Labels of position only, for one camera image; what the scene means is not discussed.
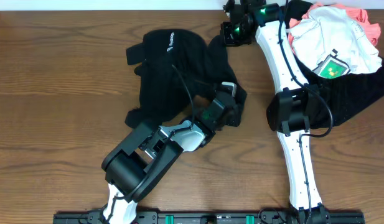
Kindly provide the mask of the black polo shirt with logo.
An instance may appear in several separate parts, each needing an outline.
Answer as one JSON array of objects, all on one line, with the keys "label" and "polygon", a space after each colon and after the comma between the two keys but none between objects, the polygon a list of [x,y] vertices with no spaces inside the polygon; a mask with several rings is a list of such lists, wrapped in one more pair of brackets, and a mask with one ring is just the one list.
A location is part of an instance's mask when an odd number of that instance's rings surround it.
[{"label": "black polo shirt with logo", "polygon": [[140,77],[139,107],[128,111],[125,124],[135,128],[148,119],[160,125],[175,118],[196,96],[215,98],[215,87],[238,84],[221,35],[210,42],[185,29],[152,30],[126,49],[128,65]]}]

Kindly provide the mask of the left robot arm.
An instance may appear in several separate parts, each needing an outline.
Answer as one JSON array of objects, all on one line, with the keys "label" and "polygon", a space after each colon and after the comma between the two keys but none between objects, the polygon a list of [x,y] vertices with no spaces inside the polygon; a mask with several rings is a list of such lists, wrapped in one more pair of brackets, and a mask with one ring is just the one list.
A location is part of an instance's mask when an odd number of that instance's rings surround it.
[{"label": "left robot arm", "polygon": [[103,223],[131,223],[136,206],[159,183],[184,152],[205,147],[224,126],[237,127],[246,95],[220,91],[211,104],[175,126],[145,120],[103,160],[110,189]]}]

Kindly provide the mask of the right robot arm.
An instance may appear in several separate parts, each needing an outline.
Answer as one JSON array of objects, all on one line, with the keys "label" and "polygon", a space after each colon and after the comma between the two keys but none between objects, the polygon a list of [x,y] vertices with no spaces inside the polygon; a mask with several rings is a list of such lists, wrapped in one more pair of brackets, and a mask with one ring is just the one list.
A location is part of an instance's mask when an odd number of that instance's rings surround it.
[{"label": "right robot arm", "polygon": [[287,38],[285,11],[265,1],[227,1],[223,10],[230,18],[221,27],[225,45],[238,47],[255,40],[272,75],[275,96],[266,117],[283,148],[290,184],[291,210],[283,222],[330,223],[316,189],[309,150],[311,114],[324,100],[296,63]]}]

